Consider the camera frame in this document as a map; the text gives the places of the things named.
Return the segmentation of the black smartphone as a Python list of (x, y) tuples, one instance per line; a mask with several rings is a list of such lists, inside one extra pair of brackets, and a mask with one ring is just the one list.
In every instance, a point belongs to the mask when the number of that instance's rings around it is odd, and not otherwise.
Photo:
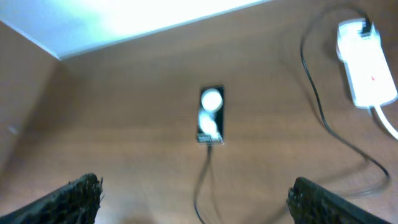
[(224, 86), (200, 90), (196, 139), (199, 144), (224, 143)]

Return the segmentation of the white power strip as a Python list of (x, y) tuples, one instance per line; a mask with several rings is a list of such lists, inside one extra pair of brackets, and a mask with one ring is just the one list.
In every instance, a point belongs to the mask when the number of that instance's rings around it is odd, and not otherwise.
[(343, 63), (356, 107), (384, 106), (397, 100), (397, 88), (382, 45), (373, 52), (368, 50), (351, 56)]

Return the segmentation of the white USB charger plug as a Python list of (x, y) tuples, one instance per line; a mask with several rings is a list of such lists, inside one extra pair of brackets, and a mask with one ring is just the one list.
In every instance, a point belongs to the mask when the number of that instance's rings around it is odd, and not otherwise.
[(338, 24), (336, 53), (342, 62), (360, 52), (373, 52), (375, 48), (381, 48), (381, 37), (373, 22), (357, 18)]

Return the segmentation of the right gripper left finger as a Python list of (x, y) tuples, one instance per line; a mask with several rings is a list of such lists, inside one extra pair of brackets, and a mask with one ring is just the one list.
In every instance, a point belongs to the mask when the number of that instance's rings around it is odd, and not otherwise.
[(94, 224), (103, 178), (88, 173), (38, 200), (1, 216), (2, 224)]

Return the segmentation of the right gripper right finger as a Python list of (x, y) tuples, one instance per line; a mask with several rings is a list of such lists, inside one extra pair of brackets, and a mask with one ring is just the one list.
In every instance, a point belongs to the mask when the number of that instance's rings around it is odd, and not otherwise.
[(289, 189), (287, 205), (294, 223), (388, 224), (304, 177)]

